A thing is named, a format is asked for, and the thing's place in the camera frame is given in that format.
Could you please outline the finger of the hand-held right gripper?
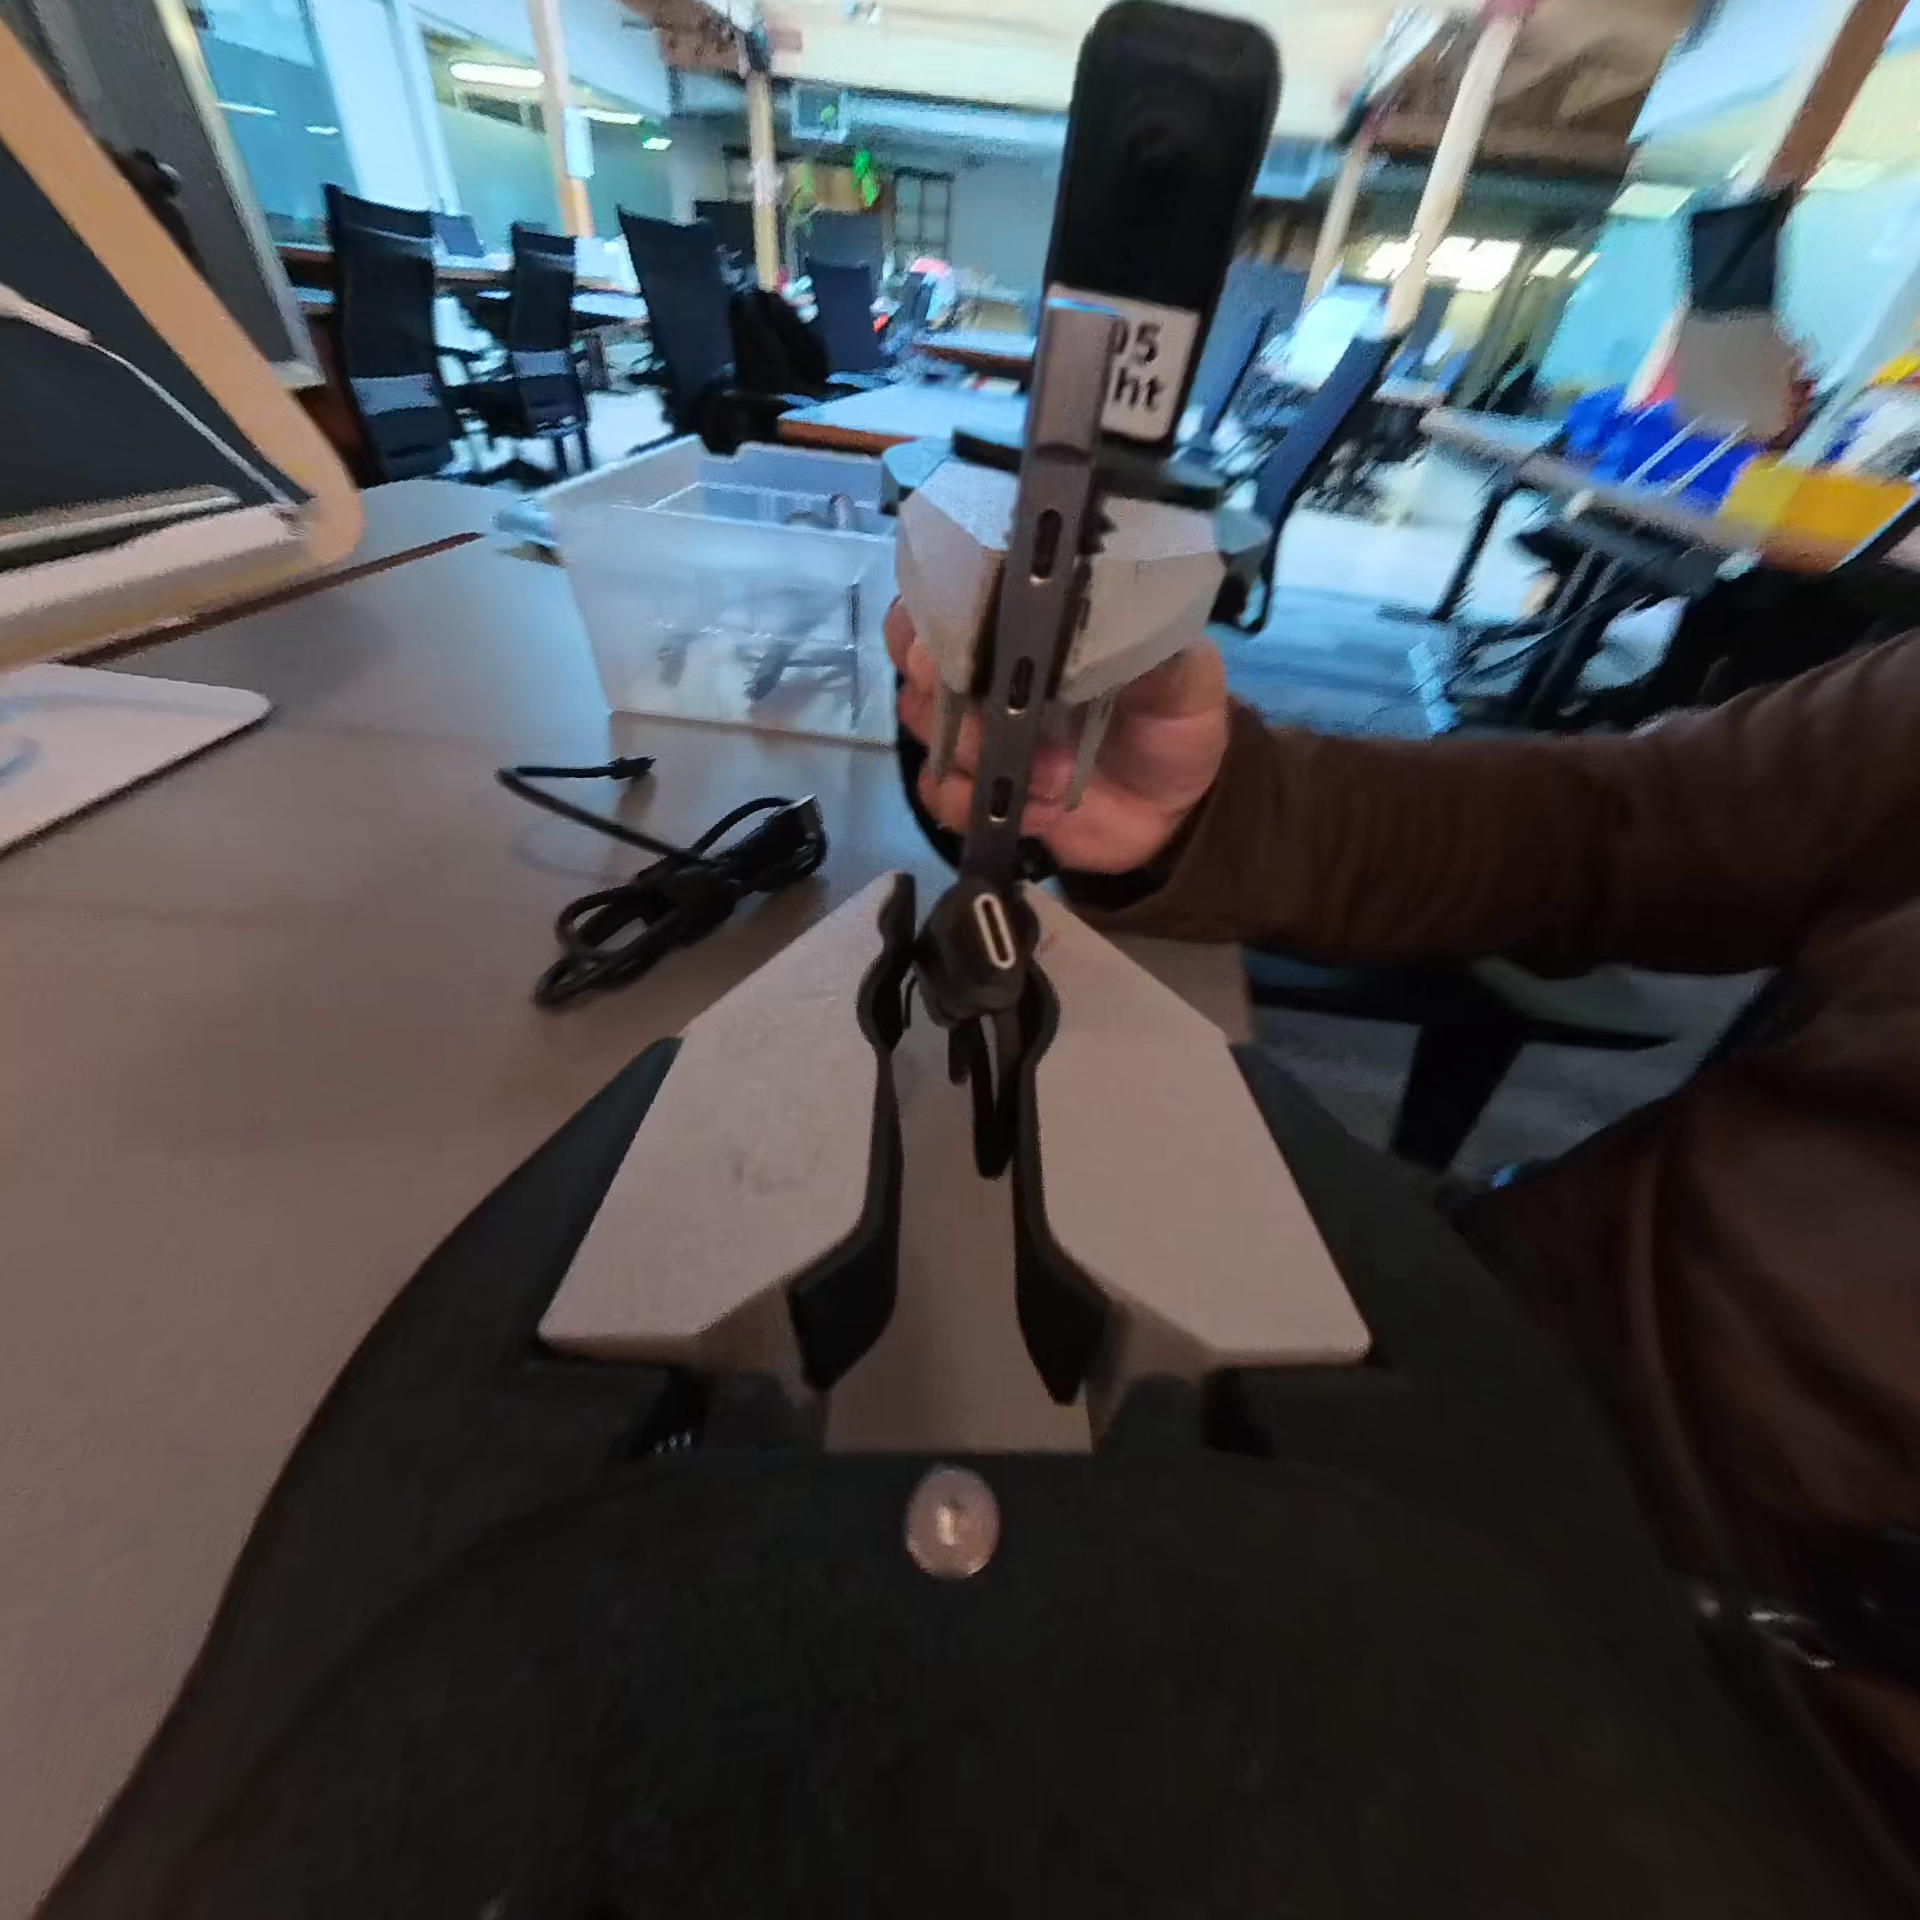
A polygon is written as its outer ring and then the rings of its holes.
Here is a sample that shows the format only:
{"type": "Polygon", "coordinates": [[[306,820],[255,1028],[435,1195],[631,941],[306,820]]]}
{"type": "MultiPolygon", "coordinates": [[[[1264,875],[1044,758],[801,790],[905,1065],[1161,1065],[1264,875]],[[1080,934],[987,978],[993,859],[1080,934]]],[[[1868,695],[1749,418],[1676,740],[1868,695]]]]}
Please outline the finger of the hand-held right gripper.
{"type": "Polygon", "coordinates": [[[960,457],[936,461],[899,509],[897,702],[931,781],[997,779],[1034,754],[1040,651],[1025,626],[1002,637],[1016,522],[1016,475],[960,457]]]}
{"type": "Polygon", "coordinates": [[[1106,499],[1084,564],[1053,703],[1072,722],[1072,783],[1088,783],[1124,689],[1193,645],[1220,588],[1217,513],[1106,499]]]}

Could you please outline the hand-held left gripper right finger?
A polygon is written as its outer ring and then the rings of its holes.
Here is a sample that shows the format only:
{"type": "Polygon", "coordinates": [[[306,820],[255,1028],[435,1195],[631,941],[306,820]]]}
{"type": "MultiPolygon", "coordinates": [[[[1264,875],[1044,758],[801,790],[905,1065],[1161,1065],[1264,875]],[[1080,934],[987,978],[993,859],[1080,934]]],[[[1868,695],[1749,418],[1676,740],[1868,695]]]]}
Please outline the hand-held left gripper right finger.
{"type": "Polygon", "coordinates": [[[1016,1317],[1056,1403],[1353,1370],[1373,1337],[1227,1035],[1037,892],[1008,1173],[1016,1317]]]}

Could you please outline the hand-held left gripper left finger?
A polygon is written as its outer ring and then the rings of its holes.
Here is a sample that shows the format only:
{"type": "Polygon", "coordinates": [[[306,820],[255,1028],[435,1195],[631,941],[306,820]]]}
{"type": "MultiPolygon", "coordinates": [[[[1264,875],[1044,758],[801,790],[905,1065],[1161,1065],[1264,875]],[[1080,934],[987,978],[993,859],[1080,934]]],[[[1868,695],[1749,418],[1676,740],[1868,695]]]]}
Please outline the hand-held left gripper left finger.
{"type": "Polygon", "coordinates": [[[543,1345],[833,1390],[899,1291],[895,1051],[916,882],[884,873],[699,1012],[573,1251],[543,1345]]]}

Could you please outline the dark grey usb hub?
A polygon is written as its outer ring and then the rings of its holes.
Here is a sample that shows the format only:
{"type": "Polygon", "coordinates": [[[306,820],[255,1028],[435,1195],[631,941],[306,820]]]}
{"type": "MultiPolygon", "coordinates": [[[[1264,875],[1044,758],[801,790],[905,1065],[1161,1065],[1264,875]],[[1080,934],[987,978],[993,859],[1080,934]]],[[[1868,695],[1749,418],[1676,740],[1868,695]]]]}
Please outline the dark grey usb hub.
{"type": "Polygon", "coordinates": [[[1016,515],[1000,572],[991,676],[977,700],[975,799],[960,881],[1005,901],[1021,870],[1021,815],[1047,698],[1077,620],[1084,545],[1099,495],[1105,409],[1120,311],[1080,294],[1043,309],[1016,515]]]}

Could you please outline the person's right forearm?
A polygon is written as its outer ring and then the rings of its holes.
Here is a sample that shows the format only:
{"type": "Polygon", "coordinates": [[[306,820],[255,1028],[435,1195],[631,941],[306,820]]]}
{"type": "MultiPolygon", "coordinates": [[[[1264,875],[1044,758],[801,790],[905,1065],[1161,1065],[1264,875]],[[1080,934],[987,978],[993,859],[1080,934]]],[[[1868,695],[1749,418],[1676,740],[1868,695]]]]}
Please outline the person's right forearm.
{"type": "Polygon", "coordinates": [[[1171,852],[1067,899],[1330,962],[1775,971],[1915,996],[1917,646],[1885,639],[1629,735],[1391,740],[1231,709],[1171,852]]]}

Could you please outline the person's right hand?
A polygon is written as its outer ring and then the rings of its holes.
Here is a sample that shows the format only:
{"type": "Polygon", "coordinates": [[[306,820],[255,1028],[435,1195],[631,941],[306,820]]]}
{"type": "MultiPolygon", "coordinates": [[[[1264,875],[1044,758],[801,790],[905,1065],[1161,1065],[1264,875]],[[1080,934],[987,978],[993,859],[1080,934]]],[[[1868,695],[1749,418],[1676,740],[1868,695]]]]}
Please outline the person's right hand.
{"type": "MultiPolygon", "coordinates": [[[[897,673],[899,763],[928,841],[960,851],[975,803],[978,718],[967,711],[945,774],[928,767],[940,675],[903,602],[883,620],[897,673]]],[[[1225,663],[1211,637],[1184,646],[1120,690],[1080,799],[1067,799],[1075,758],[1047,745],[1026,786],[1019,835],[1040,869],[1115,881],[1154,869],[1210,793],[1232,733],[1225,663]]]]}

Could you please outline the black office chair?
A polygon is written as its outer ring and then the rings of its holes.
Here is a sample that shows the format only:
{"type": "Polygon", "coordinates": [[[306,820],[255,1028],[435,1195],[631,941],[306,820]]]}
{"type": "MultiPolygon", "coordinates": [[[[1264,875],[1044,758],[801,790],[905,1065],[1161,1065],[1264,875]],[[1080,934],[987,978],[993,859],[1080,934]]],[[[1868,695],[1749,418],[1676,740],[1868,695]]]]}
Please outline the black office chair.
{"type": "Polygon", "coordinates": [[[617,219],[647,309],[666,418],[711,453],[735,453],[752,421],[736,385],[731,291],[714,229],[628,207],[617,219]]]}
{"type": "Polygon", "coordinates": [[[369,470],[378,484],[441,475],[458,463],[463,427],[441,370],[433,222],[336,182],[325,205],[339,365],[369,470]]]}
{"type": "Polygon", "coordinates": [[[568,235],[513,226],[508,287],[508,418],[519,442],[543,442],[557,478],[593,467],[589,409],[573,350],[577,255],[568,235]]]}
{"type": "Polygon", "coordinates": [[[1215,515],[1217,554],[1224,581],[1208,614],[1211,625],[1256,633],[1273,607],[1280,539],[1290,515],[1300,505],[1336,455],[1337,444],[1377,397],[1386,370],[1401,350],[1401,335],[1356,335],[1328,377],[1308,397],[1280,442],[1264,455],[1248,509],[1218,507],[1215,515]]]}

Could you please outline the clear plastic bin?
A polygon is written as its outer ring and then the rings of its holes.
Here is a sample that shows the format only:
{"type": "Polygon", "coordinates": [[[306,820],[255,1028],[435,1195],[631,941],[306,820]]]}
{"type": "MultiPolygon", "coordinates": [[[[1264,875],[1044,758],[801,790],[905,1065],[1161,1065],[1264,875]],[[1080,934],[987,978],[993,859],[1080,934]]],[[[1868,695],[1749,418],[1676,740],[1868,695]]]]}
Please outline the clear plastic bin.
{"type": "Polygon", "coordinates": [[[523,499],[612,714],[888,749],[897,517],[876,457],[695,437],[523,499]]]}

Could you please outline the person's brown sweater torso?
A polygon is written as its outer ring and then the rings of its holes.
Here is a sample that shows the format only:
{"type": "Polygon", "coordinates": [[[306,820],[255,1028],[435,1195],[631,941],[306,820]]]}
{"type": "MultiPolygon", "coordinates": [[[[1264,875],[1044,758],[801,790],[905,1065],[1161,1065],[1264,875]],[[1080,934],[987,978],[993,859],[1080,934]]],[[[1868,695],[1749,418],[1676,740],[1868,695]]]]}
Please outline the person's brown sweater torso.
{"type": "Polygon", "coordinates": [[[1624,1429],[1671,1561],[1775,1605],[1915,1834],[1917,908],[1837,918],[1680,1090],[1458,1204],[1624,1429]]]}

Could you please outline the yellow box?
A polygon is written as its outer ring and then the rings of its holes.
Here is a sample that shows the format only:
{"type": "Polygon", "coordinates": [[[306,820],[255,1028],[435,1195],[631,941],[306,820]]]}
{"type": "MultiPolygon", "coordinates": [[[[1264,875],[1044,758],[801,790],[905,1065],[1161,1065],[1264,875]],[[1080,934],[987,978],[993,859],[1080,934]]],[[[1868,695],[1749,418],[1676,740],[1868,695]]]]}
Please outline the yellow box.
{"type": "Polygon", "coordinates": [[[1752,459],[1717,507],[1717,530],[1754,559],[1794,574],[1872,564],[1915,538],[1917,487],[1785,455],[1752,459]]]}

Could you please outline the white monitor stand base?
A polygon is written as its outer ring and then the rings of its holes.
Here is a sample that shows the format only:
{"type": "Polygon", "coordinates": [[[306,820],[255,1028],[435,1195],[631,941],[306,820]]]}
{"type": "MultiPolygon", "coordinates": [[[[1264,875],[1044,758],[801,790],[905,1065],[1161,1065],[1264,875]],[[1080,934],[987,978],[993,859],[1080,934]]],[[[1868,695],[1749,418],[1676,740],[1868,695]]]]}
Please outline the white monitor stand base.
{"type": "Polygon", "coordinates": [[[258,729],[249,689],[39,663],[2,676],[2,852],[258,729]]]}

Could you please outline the computer monitor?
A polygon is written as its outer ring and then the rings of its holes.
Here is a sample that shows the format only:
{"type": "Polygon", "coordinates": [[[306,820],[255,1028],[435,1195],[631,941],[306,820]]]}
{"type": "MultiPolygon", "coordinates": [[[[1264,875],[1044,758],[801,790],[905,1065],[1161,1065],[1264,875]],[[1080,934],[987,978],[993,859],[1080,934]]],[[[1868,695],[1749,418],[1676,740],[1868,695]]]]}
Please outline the computer monitor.
{"type": "Polygon", "coordinates": [[[361,489],[180,4],[5,4],[2,663],[354,558],[361,489]]]}

